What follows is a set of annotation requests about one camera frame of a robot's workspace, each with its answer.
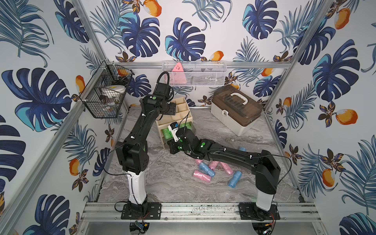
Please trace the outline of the green bag roll four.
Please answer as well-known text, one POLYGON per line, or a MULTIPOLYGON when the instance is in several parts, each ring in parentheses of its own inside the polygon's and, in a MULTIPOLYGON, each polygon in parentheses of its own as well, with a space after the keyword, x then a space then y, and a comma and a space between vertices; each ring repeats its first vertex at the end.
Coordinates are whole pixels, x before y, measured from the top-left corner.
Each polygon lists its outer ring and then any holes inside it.
POLYGON ((180 128, 187 128, 187 129, 189 129, 189 130, 192 130, 192 125, 191 125, 191 123, 190 122, 187 122, 187 123, 183 123, 183 124, 181 124, 180 125, 180 128))

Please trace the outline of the green bag roll three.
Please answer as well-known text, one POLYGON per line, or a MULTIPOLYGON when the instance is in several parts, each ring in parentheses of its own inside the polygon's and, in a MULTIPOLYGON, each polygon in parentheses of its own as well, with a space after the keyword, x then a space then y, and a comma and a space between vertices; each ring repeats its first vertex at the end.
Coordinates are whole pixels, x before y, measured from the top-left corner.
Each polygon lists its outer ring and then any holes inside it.
POLYGON ((168 128, 162 129, 162 134, 166 141, 173 139, 173 135, 168 128))

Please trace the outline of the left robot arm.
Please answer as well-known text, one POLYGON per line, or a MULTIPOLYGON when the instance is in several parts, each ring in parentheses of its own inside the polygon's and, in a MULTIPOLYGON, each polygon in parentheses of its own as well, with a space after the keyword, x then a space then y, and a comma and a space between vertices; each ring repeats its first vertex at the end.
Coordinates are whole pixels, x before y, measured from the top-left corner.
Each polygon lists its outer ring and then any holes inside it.
POLYGON ((146 201, 145 181, 143 172, 149 163, 147 154, 147 137, 158 117, 174 115, 176 104, 171 103, 173 90, 168 84, 158 83, 152 94, 140 100, 141 113, 123 142, 116 144, 119 164, 128 177, 129 201, 141 205, 146 201))

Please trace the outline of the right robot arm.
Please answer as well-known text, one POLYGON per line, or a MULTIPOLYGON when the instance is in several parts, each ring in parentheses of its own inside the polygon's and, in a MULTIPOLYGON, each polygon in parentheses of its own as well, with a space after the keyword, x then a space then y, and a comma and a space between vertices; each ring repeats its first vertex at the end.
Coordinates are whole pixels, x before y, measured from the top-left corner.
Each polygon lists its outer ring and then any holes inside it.
POLYGON ((213 140, 199 139, 186 126, 174 122, 168 126, 173 139, 168 146, 171 154, 183 152, 191 158, 206 161, 218 161, 250 170, 255 175, 258 194, 257 208, 269 211, 277 192, 281 168, 274 156, 266 150, 247 152, 221 145, 213 140))

